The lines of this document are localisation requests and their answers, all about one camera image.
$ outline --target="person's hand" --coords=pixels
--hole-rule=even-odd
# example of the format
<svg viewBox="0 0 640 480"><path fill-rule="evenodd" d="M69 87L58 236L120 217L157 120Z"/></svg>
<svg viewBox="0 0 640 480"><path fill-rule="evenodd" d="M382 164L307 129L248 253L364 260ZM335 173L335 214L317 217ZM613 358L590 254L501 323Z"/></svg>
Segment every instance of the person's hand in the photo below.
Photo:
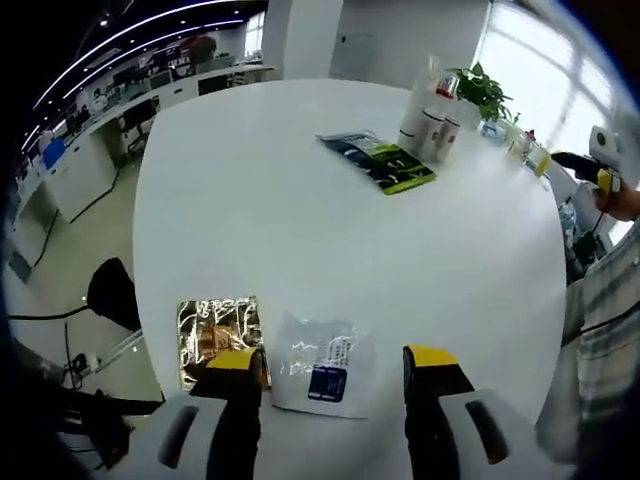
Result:
<svg viewBox="0 0 640 480"><path fill-rule="evenodd" d="M620 183L620 191L617 193L607 195L600 188L593 191L596 208L617 220L635 220L640 216L640 192L631 190L624 181Z"/></svg>

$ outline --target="led strip light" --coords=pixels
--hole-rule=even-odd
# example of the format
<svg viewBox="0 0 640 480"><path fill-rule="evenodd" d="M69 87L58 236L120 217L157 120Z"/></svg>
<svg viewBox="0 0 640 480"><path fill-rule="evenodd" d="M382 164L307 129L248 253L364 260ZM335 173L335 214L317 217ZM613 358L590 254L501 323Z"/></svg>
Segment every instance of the led strip light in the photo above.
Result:
<svg viewBox="0 0 640 480"><path fill-rule="evenodd" d="M62 97L63 100L66 100L69 95L71 95L73 92L75 92L78 88L80 88L82 85L84 85L88 80L91 80L93 77L95 77L98 73L102 72L105 68L109 67L110 65L122 60L124 57L126 57L127 55L131 55L134 52L137 52L138 50L141 50L143 48L147 48L149 45L159 42L161 40L166 40L167 38L173 37L175 35L180 35L182 33L186 33L186 32L191 32L193 30L198 30L200 28L208 28L208 27L215 27L215 26L219 26L219 25L229 25L232 23L242 23L242 20L229 20L228 22L218 22L218 23L210 23L208 25L202 25L202 26L198 26L198 27L191 27L191 28L185 28L184 30L178 30L177 32L173 32L170 33L168 35L163 35L162 37L158 37L155 40L151 40L147 43L143 43L142 45L129 50L128 52L123 53L122 55L117 56L116 58L108 61L107 63L105 63L104 65L102 65L100 68L98 68L97 70L95 70L93 73L91 73L90 75L86 76L80 83L78 83L75 87L73 87L71 90L69 90L67 93L64 94L64 96Z"/></svg>
<svg viewBox="0 0 640 480"><path fill-rule="evenodd" d="M31 140L31 137L33 137L33 135L38 131L39 128L40 128L40 125L36 125L36 128L34 128L33 131L29 134L27 139L22 144L22 147L20 148L20 150L24 150L24 147L27 146L27 144L29 143L29 140Z"/></svg>
<svg viewBox="0 0 640 480"><path fill-rule="evenodd" d="M153 17L149 17L145 20L142 20L141 22L138 22L134 25L131 25L130 27L125 28L124 30L122 30L121 32L116 33L115 35L107 38L104 42L100 43L99 45L95 46L94 48L92 48L91 50L89 50L87 53L85 53L82 57L80 57L78 60L76 60L74 63L72 63L69 68L67 68L64 72L62 72L62 74L56 78L54 80L54 82L49 86L49 88L47 88L44 93L40 96L40 98L38 98L38 100L36 101L35 105L33 106L33 108L35 109L38 105L40 105L40 102L42 102L42 100L44 100L44 98L49 94L49 92L51 90L53 90L53 87L55 87L58 82L60 80L62 80L71 70L73 70L74 68L76 68L78 65L80 65L82 62L84 62L87 58L89 58L91 55L93 55L95 52L97 52L98 50L100 50L102 47L104 47L105 45L107 45L108 43L112 42L113 40L115 40L116 38L121 37L122 35L126 35L127 33L129 33L130 31L145 25L149 22L153 22L154 20L157 20L159 18L163 18L166 17L167 15L172 15L174 13L178 13L178 12L184 12L185 10L190 10L192 8L197 8L197 7L204 7L207 5L213 5L215 3L228 3L228 2L232 2L235 0L210 0L208 2L201 2L201 3L196 3L193 5L186 5L184 7L180 7L180 8L174 8L173 10L169 10L166 11L164 13L159 13L158 15L154 15Z"/></svg>

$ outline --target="white bottle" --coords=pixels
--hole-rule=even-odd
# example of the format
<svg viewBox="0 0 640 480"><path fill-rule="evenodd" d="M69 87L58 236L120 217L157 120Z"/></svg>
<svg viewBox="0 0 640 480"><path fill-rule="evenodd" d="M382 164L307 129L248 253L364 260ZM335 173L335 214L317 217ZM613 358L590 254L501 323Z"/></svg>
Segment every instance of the white bottle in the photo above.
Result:
<svg viewBox="0 0 640 480"><path fill-rule="evenodd" d="M446 117L442 125L442 130L440 130L438 144L436 145L436 160L438 160L438 162L442 163L445 161L459 132L460 123L458 120L455 117Z"/></svg>
<svg viewBox="0 0 640 480"><path fill-rule="evenodd" d="M420 147L418 158L421 162L431 162L435 159L436 145L440 137L440 130L444 123L444 117L438 113L425 110L422 112L423 123L421 136L424 139Z"/></svg>
<svg viewBox="0 0 640 480"><path fill-rule="evenodd" d="M413 83L398 134L398 146L413 155L418 154L423 141L423 137L419 135L424 122L422 112L433 102L439 81L440 60L429 55L427 65L420 70Z"/></svg>

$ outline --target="white column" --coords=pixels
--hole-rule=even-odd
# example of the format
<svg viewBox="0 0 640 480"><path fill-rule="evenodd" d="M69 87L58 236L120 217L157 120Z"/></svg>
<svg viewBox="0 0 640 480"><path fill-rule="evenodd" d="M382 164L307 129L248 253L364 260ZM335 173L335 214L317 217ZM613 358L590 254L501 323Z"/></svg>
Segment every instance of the white column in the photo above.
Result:
<svg viewBox="0 0 640 480"><path fill-rule="evenodd" d="M264 63L282 78L327 78L343 0L271 0L262 39Z"/></svg>

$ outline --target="plaid shirt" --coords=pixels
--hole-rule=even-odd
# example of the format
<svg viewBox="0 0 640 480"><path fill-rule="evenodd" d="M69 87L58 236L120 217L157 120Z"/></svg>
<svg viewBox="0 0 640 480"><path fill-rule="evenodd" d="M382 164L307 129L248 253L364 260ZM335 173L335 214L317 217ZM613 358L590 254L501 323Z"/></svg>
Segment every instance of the plaid shirt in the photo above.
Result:
<svg viewBox="0 0 640 480"><path fill-rule="evenodd" d="M619 318L581 336L578 381L580 454L603 441L602 425L620 409L640 373L640 221L620 244L567 291L567 323L582 329Z"/></svg>

